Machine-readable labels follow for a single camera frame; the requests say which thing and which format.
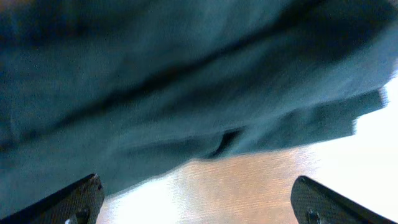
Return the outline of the dark green Nike t-shirt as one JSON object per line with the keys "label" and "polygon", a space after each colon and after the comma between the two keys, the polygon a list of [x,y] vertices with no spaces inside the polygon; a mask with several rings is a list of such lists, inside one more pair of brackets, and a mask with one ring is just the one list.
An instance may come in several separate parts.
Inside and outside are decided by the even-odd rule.
{"label": "dark green Nike t-shirt", "polygon": [[396,60],[392,1],[2,1],[1,216],[349,136]]}

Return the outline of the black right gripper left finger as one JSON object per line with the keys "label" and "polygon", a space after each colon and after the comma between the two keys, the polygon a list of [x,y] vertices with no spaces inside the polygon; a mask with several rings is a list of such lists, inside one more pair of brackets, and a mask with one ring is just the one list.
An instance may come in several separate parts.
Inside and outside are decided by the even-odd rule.
{"label": "black right gripper left finger", "polygon": [[2,224],[95,224],[104,202],[97,174],[90,174],[52,195],[1,219]]}

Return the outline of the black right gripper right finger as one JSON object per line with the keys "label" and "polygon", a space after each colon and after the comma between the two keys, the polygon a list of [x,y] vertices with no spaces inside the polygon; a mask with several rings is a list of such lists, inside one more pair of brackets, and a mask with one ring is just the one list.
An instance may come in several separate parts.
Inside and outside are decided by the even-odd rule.
{"label": "black right gripper right finger", "polygon": [[397,224],[304,175],[290,202],[299,224]]}

